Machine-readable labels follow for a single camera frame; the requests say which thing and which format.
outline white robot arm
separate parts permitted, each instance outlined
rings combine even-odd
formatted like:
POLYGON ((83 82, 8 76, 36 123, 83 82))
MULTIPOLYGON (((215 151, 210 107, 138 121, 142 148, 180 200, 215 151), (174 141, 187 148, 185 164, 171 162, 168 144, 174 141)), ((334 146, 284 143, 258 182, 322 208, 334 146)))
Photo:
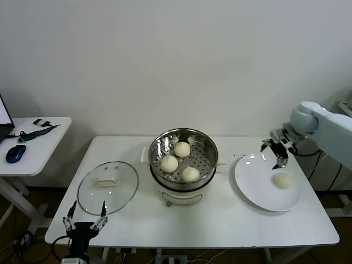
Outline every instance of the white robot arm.
POLYGON ((352 118, 331 113, 317 103, 302 102, 292 110, 289 122, 272 130, 270 136, 262 150, 270 146, 277 156, 273 169, 284 167, 288 159, 286 150, 295 153, 295 143, 305 138, 312 139, 322 151, 352 169, 352 118))

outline floor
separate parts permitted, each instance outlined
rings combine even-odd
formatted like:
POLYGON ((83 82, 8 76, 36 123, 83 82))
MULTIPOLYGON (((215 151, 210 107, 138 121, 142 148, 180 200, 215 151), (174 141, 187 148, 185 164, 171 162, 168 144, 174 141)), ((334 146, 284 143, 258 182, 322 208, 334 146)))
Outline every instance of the floor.
MULTIPOLYGON (((46 212, 47 217, 53 217, 56 209, 58 208, 61 199, 64 196, 64 190, 32 190, 31 194, 27 199, 35 206, 38 206, 45 199, 49 203, 49 208, 46 212)), ((341 204, 336 196, 326 195, 321 197, 321 201, 325 208, 340 207, 341 204)), ((0 196, 0 215, 2 215, 9 202, 0 196)), ((340 243, 334 246, 318 246, 314 247, 310 251, 292 261, 292 264, 347 264, 352 263, 352 219, 351 218, 335 218, 332 219, 334 226, 336 227, 340 235, 340 243)), ((30 221, 22 214, 19 210, 16 213, 12 212, 8 220, 5 222, 3 227, 0 229, 0 264, 5 263, 21 263, 17 257, 13 257, 12 245, 8 246, 13 241, 13 236, 17 237, 22 232, 25 232, 30 221)), ((40 229, 35 234, 35 243, 28 249, 21 253, 21 259, 27 263, 37 262, 43 259, 50 251, 49 245, 43 241, 45 229, 40 229)), ((284 249, 273 249, 273 257, 280 254, 284 249)), ((93 248, 93 253, 102 254, 101 248, 93 248)), ((67 254, 66 246, 56 247, 56 252, 59 257, 63 257, 67 254)), ((163 254, 170 255, 188 255, 188 259, 192 260, 199 254, 203 253, 204 250, 163 250, 163 254)), ((221 250, 208 250, 200 259, 211 259, 214 255, 220 253, 221 250)), ((138 263, 147 264, 156 255, 155 249, 138 249, 136 254, 127 254, 124 260, 124 264, 138 263)), ((110 249, 108 254, 107 263, 120 264, 122 254, 115 253, 114 250, 110 249)), ((266 263, 264 251, 262 249, 234 249, 227 250, 218 257, 212 260, 214 264, 219 263, 251 263, 251 264, 262 264, 266 263)), ((47 260, 42 263, 59 263, 54 256, 50 256, 47 260)), ((194 263, 206 263, 206 261, 198 261, 194 263)))

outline computer mouse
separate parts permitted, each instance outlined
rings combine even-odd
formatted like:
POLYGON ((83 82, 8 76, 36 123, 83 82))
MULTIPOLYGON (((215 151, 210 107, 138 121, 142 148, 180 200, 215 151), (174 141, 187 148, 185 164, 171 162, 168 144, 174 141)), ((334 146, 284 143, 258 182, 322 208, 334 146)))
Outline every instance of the computer mouse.
POLYGON ((9 151, 6 154, 6 161, 8 163, 15 163, 19 161, 23 153, 26 151, 26 146, 25 145, 17 145, 9 149, 9 151))

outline glass lid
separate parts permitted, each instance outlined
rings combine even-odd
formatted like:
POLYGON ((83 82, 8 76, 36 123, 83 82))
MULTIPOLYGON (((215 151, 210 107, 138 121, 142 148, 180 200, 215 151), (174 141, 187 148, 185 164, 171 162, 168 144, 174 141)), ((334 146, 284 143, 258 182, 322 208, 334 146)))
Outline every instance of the glass lid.
POLYGON ((106 214, 125 207, 138 188, 134 167, 122 161, 99 165, 84 177, 78 188, 78 203, 84 211, 100 215, 105 201, 106 214))

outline metal rim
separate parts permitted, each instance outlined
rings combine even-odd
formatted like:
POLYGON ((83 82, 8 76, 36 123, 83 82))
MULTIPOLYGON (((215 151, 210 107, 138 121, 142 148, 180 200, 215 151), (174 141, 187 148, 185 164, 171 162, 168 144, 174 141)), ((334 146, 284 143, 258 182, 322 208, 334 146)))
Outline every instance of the metal rim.
MULTIPOLYGON (((199 130, 196 130, 196 129, 192 129, 192 128, 175 128, 175 129, 171 129, 171 130, 168 130, 168 131, 165 131, 164 133, 160 134, 158 137, 156 137, 153 142, 151 143, 150 147, 149 147, 149 151, 148 151, 148 158, 149 158, 149 164, 151 165, 152 163, 152 157, 151 157, 151 153, 152 153, 152 147, 155 145, 155 143, 157 143, 158 140, 160 140, 161 138, 163 138, 165 135, 167 134, 170 134, 170 133, 174 133, 174 132, 178 132, 179 130, 187 130, 187 131, 190 131, 190 132, 193 132, 193 133, 198 133, 200 134, 201 136, 205 137, 207 140, 209 140, 211 142, 211 144, 214 146, 214 155, 216 157, 216 160, 218 160, 218 149, 217 149, 217 146, 216 144, 214 143, 214 141, 208 136, 206 135, 205 133, 199 131, 199 130)), ((197 182, 200 182, 202 180, 204 180, 205 178, 203 179, 200 179, 198 181, 195 181, 195 182, 192 182, 192 183, 197 183, 197 182)), ((172 180, 169 180, 167 178, 164 178, 165 181, 167 182, 170 182, 172 184, 175 184, 174 181, 172 180)), ((180 186, 185 186, 185 185, 189 185, 190 183, 184 183, 184 182, 177 182, 176 184, 180 185, 180 186)))
POLYGON ((151 174, 152 174, 154 180, 155 180, 157 183, 159 183, 159 184, 160 184, 161 186, 163 186, 165 189, 168 189, 168 190, 170 190, 170 191, 175 191, 175 192, 177 192, 177 193, 190 193, 190 192, 192 192, 192 191, 198 191, 198 190, 202 189, 202 188, 205 187, 209 182, 212 181, 212 179, 214 178, 215 173, 216 173, 216 167, 215 167, 214 172, 213 172, 213 175, 211 175, 211 176, 210 176, 210 179, 209 179, 204 185, 202 185, 202 186, 199 186, 199 187, 197 187, 197 188, 195 188, 195 189, 191 189, 191 190, 177 190, 177 189, 172 189, 172 188, 170 188, 170 187, 164 185, 164 184, 157 178, 157 176, 154 175, 154 172, 152 171, 150 165, 149 165, 149 169, 150 169, 150 172, 151 172, 151 174))
POLYGON ((97 167, 95 167, 94 169, 92 169, 91 171, 89 171, 89 172, 84 176, 84 178, 82 179, 82 181, 80 182, 80 184, 79 184, 79 186, 78 186, 77 200, 78 200, 79 206, 81 207, 81 209, 82 209, 84 212, 86 212, 86 213, 88 213, 88 214, 90 214, 90 215, 93 215, 93 216, 99 216, 99 215, 100 215, 99 213, 95 214, 95 213, 91 213, 91 212, 85 211, 85 209, 83 208, 83 205, 81 204, 81 202, 80 202, 80 200, 79 200, 79 198, 78 198, 79 190, 80 190, 80 187, 81 187, 81 185, 82 185, 84 179, 88 176, 88 174, 90 174, 90 173, 91 173, 92 171, 94 171, 96 168, 98 168, 98 167, 100 167, 100 166, 102 166, 102 165, 105 165, 105 164, 113 163, 113 162, 124 163, 124 164, 130 166, 130 167, 134 170, 134 172, 136 173, 136 176, 137 176, 137 187, 136 187, 136 190, 134 191, 134 193, 132 194, 131 198, 130 198, 122 207, 118 208, 116 211, 107 213, 106 215, 111 215, 112 213, 116 213, 117 211, 120 211, 121 209, 123 209, 123 208, 132 200, 132 198, 133 198, 134 195, 136 194, 137 189, 138 189, 138 186, 139 186, 139 176, 138 176, 137 170, 136 170, 131 164, 129 164, 129 163, 127 163, 127 162, 124 162, 124 161, 108 161, 108 162, 102 163, 102 164, 98 165, 97 167))

